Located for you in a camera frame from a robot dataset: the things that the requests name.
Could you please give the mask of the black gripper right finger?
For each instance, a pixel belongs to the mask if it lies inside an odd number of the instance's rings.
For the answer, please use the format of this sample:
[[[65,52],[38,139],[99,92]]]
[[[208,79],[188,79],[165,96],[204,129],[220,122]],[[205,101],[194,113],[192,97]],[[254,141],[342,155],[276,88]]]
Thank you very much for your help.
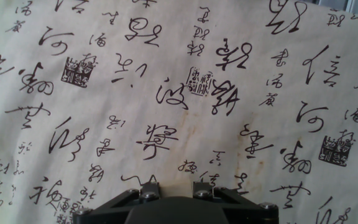
[[[271,202],[254,203],[236,190],[213,187],[208,182],[193,182],[193,199],[201,202],[208,215],[221,223],[279,224],[278,206]]]

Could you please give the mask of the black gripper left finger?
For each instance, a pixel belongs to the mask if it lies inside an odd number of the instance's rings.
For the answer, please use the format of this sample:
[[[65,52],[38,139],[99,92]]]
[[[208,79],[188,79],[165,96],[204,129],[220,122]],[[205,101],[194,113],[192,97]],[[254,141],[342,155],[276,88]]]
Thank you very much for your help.
[[[129,213],[142,204],[161,198],[158,182],[148,182],[140,189],[129,189],[98,208],[81,208],[74,212],[74,224],[121,224]]]

